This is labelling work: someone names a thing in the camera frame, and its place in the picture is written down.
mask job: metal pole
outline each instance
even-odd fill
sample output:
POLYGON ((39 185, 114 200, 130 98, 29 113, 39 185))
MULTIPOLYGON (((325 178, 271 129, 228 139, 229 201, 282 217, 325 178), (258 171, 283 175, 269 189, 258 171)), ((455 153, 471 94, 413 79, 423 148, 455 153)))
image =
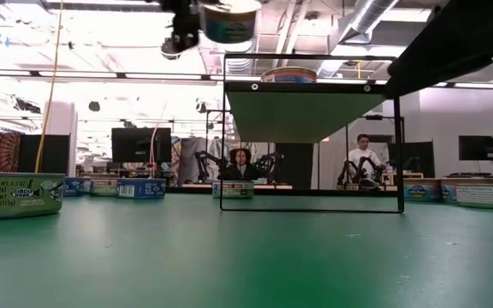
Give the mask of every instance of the metal pole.
POLYGON ((402 143, 407 142, 407 132, 404 130, 404 116, 401 116, 402 143))
POLYGON ((225 167, 223 165, 223 158, 225 157, 225 150, 224 150, 224 142, 226 138, 226 64, 227 64, 227 59, 226 55, 223 55, 223 93, 222 93, 222 151, 221 151, 221 156, 220 156, 220 170, 222 170, 222 174, 220 176, 220 210, 223 209, 223 175, 225 173, 225 167))
POLYGON ((395 184, 397 186, 397 198, 398 198, 398 211, 399 213, 404 212, 404 183, 403 183, 403 170, 402 170, 402 126, 401 126, 401 99, 393 99, 393 111, 395 116, 395 143, 397 144, 397 177, 395 184))
POLYGON ((209 110, 206 111, 206 121, 205 121, 205 151, 209 151, 209 110))
POLYGON ((317 145, 317 190, 321 189, 321 143, 317 145))
POLYGON ((349 124, 346 125, 346 185, 349 183, 349 124))

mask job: person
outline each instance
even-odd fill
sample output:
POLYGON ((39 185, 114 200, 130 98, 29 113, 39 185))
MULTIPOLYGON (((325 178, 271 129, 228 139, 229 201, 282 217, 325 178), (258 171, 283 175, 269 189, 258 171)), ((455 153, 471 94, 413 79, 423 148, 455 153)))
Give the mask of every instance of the person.
MULTIPOLYGON (((368 145, 370 144, 370 141, 368 139, 368 135, 365 133, 360 134, 357 136, 357 149, 353 149, 349 152, 347 155, 348 159, 350 162, 353 162, 355 166, 359 170, 362 168, 365 169, 365 175, 367 175, 368 178, 372 178, 372 173, 374 172, 374 168, 370 165, 370 163, 365 162, 363 163, 362 166, 359 166, 360 163, 360 158, 361 157, 366 157, 370 158, 372 162, 376 166, 382 166, 382 163, 380 162, 379 158, 377 157, 376 153, 368 148, 368 145)), ((353 166, 349 166, 349 174, 351 177, 354 177, 357 173, 357 170, 353 168, 353 166)))
POLYGON ((259 178, 256 167, 250 163, 252 154, 247 149, 234 149, 229 152, 231 164, 224 170, 226 181, 254 181, 259 178))

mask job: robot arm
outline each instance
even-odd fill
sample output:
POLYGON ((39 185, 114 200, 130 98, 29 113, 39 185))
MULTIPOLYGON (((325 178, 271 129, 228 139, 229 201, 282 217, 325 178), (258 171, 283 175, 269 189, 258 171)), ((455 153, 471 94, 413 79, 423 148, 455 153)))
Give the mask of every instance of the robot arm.
POLYGON ((359 174, 357 166, 355 166, 354 162, 347 160, 343 162, 342 172, 340 173, 340 176, 338 176, 338 185, 343 185, 343 178, 346 176, 346 172, 349 173, 349 175, 351 176, 351 173, 349 172, 349 166, 353 167, 353 169, 355 170, 355 178, 353 178, 352 180, 356 181, 356 176, 359 174))
POLYGON ((363 165, 368 162, 371 166, 372 166, 372 169, 376 172, 376 176, 375 176, 375 179, 376 179, 376 182, 380 182, 382 180, 382 173, 383 171, 385 170, 385 167, 382 166, 382 165, 379 165, 377 166, 369 157, 361 157, 360 160, 359 160, 359 172, 360 172, 360 179, 364 179, 366 178, 366 170, 363 169, 363 165))
POLYGON ((278 183, 279 167, 284 155, 279 152, 274 152, 260 157, 254 166, 260 177, 265 177, 268 184, 278 183))
POLYGON ((197 167, 199 168, 199 183, 204 183, 209 178, 209 172, 206 168, 206 160, 212 160, 218 166, 218 179, 222 177, 222 168, 225 168, 228 164, 228 160, 224 158, 218 158, 211 155, 207 151, 195 152, 195 160, 197 160, 197 167))

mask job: man in white shirt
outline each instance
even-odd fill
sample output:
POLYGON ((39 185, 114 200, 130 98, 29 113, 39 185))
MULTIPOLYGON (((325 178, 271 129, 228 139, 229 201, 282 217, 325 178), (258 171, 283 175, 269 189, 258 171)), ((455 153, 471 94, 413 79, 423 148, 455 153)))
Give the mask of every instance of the man in white shirt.
MULTIPOLYGON (((359 136, 357 136, 357 146, 359 148, 351 150, 349 152, 348 159, 350 162, 353 162, 355 164, 355 166, 357 166, 357 168, 359 168, 359 170, 364 168, 366 170, 365 174, 367 175, 367 177, 372 179, 372 173, 374 172, 374 168, 370 165, 370 163, 365 162, 365 163, 363 163, 362 166, 359 166, 361 157, 370 158, 376 166, 380 166, 382 164, 380 162, 379 158, 377 158, 376 153, 374 153, 374 151, 368 149, 369 143, 370 143, 370 141, 368 140, 367 134, 362 133, 359 136)), ((349 173, 353 177, 356 174, 356 170, 352 166, 349 166, 349 173)))

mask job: can lid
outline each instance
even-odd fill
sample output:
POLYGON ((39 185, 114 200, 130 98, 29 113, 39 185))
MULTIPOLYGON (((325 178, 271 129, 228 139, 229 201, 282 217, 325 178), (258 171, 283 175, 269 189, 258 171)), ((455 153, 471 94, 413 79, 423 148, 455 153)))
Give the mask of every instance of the can lid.
POLYGON ((203 5, 210 10, 230 14, 251 13, 262 9, 262 4, 255 0, 220 0, 219 4, 203 5))

